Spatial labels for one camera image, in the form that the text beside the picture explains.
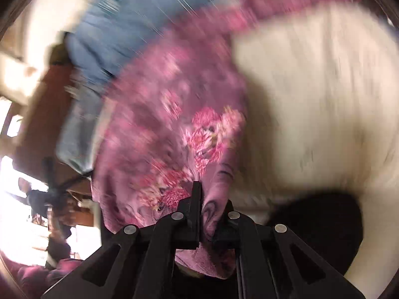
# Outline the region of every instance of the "white sheet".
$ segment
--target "white sheet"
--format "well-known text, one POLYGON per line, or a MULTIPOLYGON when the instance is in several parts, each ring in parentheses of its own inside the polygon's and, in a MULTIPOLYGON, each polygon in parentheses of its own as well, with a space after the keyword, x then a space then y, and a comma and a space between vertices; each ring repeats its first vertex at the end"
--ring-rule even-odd
POLYGON ((399 267, 395 37, 360 7, 330 4, 267 22, 233 50, 249 89, 233 202, 320 187, 357 193, 364 240, 346 277, 377 298, 399 267))

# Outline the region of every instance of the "metal screw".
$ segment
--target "metal screw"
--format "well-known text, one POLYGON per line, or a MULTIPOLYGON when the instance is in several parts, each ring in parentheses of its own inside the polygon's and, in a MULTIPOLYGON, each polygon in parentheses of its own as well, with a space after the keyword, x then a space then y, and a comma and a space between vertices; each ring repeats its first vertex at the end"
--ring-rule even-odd
POLYGON ((172 219, 174 221, 179 221, 181 219, 183 219, 184 215, 182 213, 179 213, 178 211, 176 211, 175 213, 172 214, 172 219))
POLYGON ((136 226, 128 225, 124 228, 123 231, 124 231, 124 233, 131 235, 131 234, 134 234, 136 232, 136 230, 137 230, 136 226))
POLYGON ((240 218, 240 213, 238 213, 237 211, 230 211, 228 214, 230 219, 238 219, 240 218))
POLYGON ((285 233, 287 231, 287 226, 283 224, 277 224, 275 226, 275 231, 278 233, 285 233))

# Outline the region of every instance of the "pink fabric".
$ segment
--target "pink fabric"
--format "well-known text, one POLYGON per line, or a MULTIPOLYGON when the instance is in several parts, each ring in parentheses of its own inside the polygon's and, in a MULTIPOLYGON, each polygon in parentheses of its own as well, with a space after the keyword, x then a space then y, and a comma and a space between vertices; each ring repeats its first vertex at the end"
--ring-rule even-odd
POLYGON ((38 265, 22 266, 16 280, 29 299, 40 299, 42 294, 81 263, 78 259, 62 259, 57 268, 51 271, 38 265))
POLYGON ((16 280, 17 279, 17 274, 20 268, 24 268, 27 267, 27 265, 25 264, 21 264, 21 263, 17 263, 14 262, 12 260, 10 260, 3 251, 0 250, 0 255, 6 265, 6 267, 8 268, 8 270, 10 271, 12 277, 16 280))
POLYGON ((230 35, 327 1, 242 0, 225 10, 203 8, 171 24, 124 68, 107 95, 117 105, 93 178, 93 198, 109 230, 156 223, 200 180, 201 247, 178 251, 176 261, 218 278, 232 273, 233 252, 211 247, 245 124, 245 82, 231 61, 230 35))

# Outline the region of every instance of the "floral pattern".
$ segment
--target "floral pattern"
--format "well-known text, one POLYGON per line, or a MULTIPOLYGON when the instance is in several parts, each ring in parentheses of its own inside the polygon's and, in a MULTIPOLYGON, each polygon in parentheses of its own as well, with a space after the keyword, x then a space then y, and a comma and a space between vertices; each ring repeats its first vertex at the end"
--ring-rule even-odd
POLYGON ((241 0, 231 8, 197 10, 125 66, 107 93, 116 106, 92 184, 109 230, 156 223, 200 180, 202 243, 178 251, 176 261, 218 278, 233 272, 233 252, 216 253, 211 246, 246 113, 245 81, 231 60, 230 35, 324 1, 241 0))
POLYGON ((193 151, 200 178, 209 163, 218 162, 224 150, 234 148, 234 136, 244 121, 244 116, 230 107, 226 107, 221 116, 211 108, 204 108, 194 115, 194 131, 183 133, 183 144, 193 151))

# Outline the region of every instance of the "wooden furniture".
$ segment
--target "wooden furniture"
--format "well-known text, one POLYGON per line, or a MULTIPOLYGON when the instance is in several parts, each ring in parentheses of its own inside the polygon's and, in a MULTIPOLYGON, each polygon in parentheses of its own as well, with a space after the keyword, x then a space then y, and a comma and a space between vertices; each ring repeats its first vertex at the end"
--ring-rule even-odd
MULTIPOLYGON (((17 146, 11 155, 15 170, 45 182, 43 158, 55 159, 55 173, 58 183, 77 176, 68 165, 60 163, 55 156, 55 147, 62 125, 69 113, 72 98, 65 87, 71 85, 71 65, 52 65, 40 82, 29 106, 23 114, 17 146)), ((72 190, 91 195, 90 181, 83 180, 72 190)))

